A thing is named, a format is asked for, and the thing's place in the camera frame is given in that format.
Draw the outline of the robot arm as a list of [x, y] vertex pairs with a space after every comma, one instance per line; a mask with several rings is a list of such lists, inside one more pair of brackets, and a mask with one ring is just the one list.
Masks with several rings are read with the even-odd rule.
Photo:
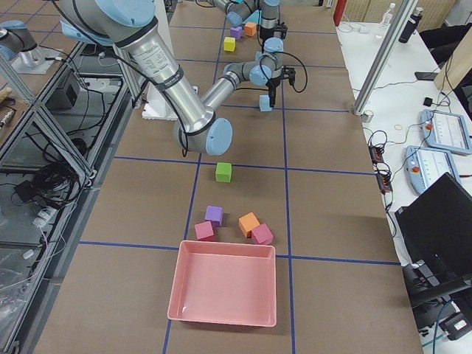
[[254, 13], [259, 12], [256, 25], [259, 29], [259, 38], [265, 42], [269, 38], [274, 37], [275, 33], [280, 34], [283, 40], [287, 34], [287, 26], [280, 20], [280, 1], [277, 0], [252, 0], [252, 1], [204, 1], [209, 6], [213, 6], [221, 10], [226, 20], [233, 26], [237, 27], [248, 20]]
[[225, 12], [227, 20], [239, 25], [254, 11], [263, 15], [262, 54], [257, 60], [231, 63], [216, 84], [199, 97], [181, 65], [159, 34], [154, 1], [61, 1], [63, 32], [78, 41], [114, 45], [137, 63], [137, 73], [149, 80], [176, 113], [174, 137], [185, 151], [210, 156], [224, 154], [232, 143], [232, 125], [217, 117], [216, 109], [243, 82], [268, 89], [281, 79], [283, 41], [274, 33], [279, 25], [278, 1], [211, 1]]

